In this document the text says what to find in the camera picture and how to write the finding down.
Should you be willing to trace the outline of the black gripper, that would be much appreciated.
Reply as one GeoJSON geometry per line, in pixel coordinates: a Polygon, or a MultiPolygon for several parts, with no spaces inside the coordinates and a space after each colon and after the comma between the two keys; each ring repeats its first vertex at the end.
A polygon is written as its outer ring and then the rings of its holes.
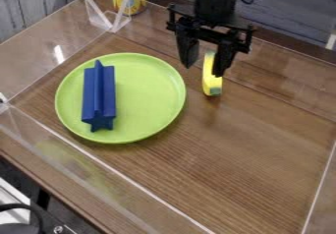
{"type": "Polygon", "coordinates": [[[217,44],[213,57],[212,74],[224,75],[231,67],[236,52],[248,53],[252,46],[253,25],[231,14],[221,20],[200,18],[192,5],[171,3],[167,7],[169,18],[167,29],[176,35],[180,61],[187,69],[199,59],[200,40],[217,44]]]}

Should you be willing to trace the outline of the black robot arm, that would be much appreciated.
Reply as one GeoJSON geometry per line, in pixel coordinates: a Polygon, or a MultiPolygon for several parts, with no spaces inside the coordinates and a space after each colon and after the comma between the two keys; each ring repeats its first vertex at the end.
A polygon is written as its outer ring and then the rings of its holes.
{"type": "MultiPolygon", "coordinates": [[[[240,0],[252,4],[255,0],[240,0]]],[[[167,29],[176,35],[179,57],[189,68],[200,55],[200,41],[216,45],[211,73],[224,75],[239,52],[249,53],[255,28],[235,13],[236,0],[195,0],[193,6],[171,3],[167,29]]]]}

